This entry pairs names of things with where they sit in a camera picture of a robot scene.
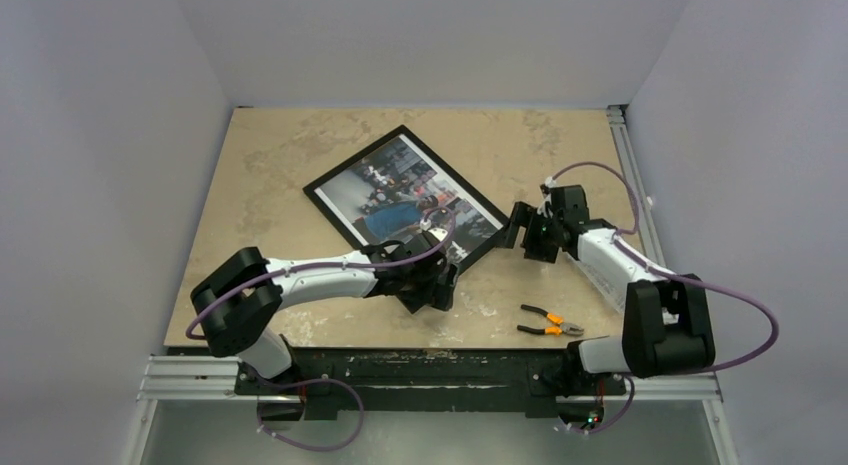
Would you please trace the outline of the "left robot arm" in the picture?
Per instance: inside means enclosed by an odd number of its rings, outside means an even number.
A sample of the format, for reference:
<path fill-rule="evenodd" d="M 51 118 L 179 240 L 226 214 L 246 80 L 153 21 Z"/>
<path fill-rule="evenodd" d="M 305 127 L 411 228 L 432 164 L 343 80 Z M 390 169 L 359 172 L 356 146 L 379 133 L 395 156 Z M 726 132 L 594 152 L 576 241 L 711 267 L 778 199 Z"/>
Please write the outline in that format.
<path fill-rule="evenodd" d="M 325 299 L 381 296 L 397 298 L 411 313 L 448 311 L 458 276 L 429 232 L 312 260 L 266 258 L 246 247 L 193 289 L 196 316 L 186 335 L 205 341 L 215 357 L 239 358 L 272 393 L 284 394 L 297 384 L 298 367 L 286 340 L 270 328 L 278 312 Z"/>

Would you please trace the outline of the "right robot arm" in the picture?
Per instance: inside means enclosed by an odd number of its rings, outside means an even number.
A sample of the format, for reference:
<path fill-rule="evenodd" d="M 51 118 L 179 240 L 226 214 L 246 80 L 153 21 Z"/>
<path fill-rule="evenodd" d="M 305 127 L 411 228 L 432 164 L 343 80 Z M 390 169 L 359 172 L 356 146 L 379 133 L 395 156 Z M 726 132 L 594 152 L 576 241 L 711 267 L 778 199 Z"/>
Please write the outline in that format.
<path fill-rule="evenodd" d="M 568 345 L 564 384 L 584 392 L 603 374 L 639 378 L 699 372 L 713 365 L 715 344 L 706 293 L 694 276 L 676 276 L 623 240 L 622 230 L 592 217 L 584 189 L 544 186 L 539 206 L 514 204 L 503 245 L 553 263 L 561 253 L 583 266 L 595 286 L 623 308 L 617 336 Z"/>

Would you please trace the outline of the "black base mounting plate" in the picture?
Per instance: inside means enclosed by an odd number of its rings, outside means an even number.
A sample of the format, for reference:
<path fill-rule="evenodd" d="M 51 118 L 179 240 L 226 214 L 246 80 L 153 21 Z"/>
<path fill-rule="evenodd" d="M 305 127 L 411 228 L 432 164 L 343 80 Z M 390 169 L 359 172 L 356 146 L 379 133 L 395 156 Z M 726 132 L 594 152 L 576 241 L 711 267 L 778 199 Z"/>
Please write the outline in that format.
<path fill-rule="evenodd" d="M 564 349 L 304 348 L 280 377 L 238 367 L 234 391 L 263 402 L 289 402 L 273 420 L 332 420 L 341 411 L 509 412 L 527 418 L 600 415 L 604 397 L 626 387 L 590 376 Z"/>

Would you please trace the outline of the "orange handled pliers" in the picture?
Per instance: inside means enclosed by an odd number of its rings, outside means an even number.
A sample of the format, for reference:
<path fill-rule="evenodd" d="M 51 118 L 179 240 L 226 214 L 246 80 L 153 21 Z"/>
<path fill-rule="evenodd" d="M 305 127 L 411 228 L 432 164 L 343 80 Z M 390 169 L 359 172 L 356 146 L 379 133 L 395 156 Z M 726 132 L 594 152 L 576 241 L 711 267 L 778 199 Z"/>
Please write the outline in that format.
<path fill-rule="evenodd" d="M 572 337 L 580 337 L 585 333 L 585 329 L 579 325 L 566 322 L 564 318 L 548 312 L 546 309 L 528 305 L 521 304 L 520 309 L 529 313 L 534 313 L 536 315 L 540 315 L 544 317 L 549 324 L 544 327 L 530 327 L 526 325 L 517 325 L 516 329 L 520 332 L 531 334 L 531 335 L 566 335 Z"/>

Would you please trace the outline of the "aluminium rail right side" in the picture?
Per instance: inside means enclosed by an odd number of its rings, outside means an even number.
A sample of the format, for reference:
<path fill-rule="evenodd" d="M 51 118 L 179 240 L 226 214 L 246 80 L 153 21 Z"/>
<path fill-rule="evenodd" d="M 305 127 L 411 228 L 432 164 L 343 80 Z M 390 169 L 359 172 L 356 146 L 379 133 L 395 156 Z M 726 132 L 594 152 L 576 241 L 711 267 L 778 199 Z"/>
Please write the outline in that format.
<path fill-rule="evenodd" d="M 663 243 L 656 226 L 656 198 L 652 180 L 648 177 L 647 162 L 641 155 L 630 132 L 630 120 L 625 105 L 609 105 L 605 109 L 622 174 L 636 194 L 639 208 L 639 237 L 643 253 L 660 266 L 667 267 Z"/>

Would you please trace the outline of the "aluminium rail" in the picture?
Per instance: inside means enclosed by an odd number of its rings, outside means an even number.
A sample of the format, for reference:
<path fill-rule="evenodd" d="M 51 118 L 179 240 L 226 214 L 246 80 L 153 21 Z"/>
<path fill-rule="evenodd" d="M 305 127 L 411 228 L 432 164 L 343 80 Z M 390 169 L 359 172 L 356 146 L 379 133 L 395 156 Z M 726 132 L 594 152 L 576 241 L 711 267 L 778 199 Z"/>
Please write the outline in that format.
<path fill-rule="evenodd" d="M 236 392 L 240 362 L 234 358 L 152 356 L 136 393 L 143 400 L 255 400 L 255 394 Z M 634 398 L 643 401 L 720 401 L 713 375 L 658 377 L 633 380 Z"/>
<path fill-rule="evenodd" d="M 630 132 L 630 120 L 625 105 L 609 105 L 605 109 L 622 174 L 636 194 L 639 208 L 639 237 L 643 253 L 660 266 L 667 267 L 663 243 L 656 226 L 656 198 L 652 180 L 648 177 L 647 162 L 641 155 Z"/>

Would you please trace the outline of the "aluminium rail front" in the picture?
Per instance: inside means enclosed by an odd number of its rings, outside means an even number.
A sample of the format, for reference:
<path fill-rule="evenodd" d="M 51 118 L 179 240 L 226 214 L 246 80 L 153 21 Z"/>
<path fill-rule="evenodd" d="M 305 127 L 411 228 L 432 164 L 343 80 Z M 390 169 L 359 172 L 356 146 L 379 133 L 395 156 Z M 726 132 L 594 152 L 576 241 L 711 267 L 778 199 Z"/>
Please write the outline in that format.
<path fill-rule="evenodd" d="M 236 392 L 240 362 L 234 358 L 152 356 L 136 393 L 143 400 L 255 400 L 255 394 Z M 634 398 L 643 401 L 720 401 L 713 375 L 658 377 L 633 380 Z"/>

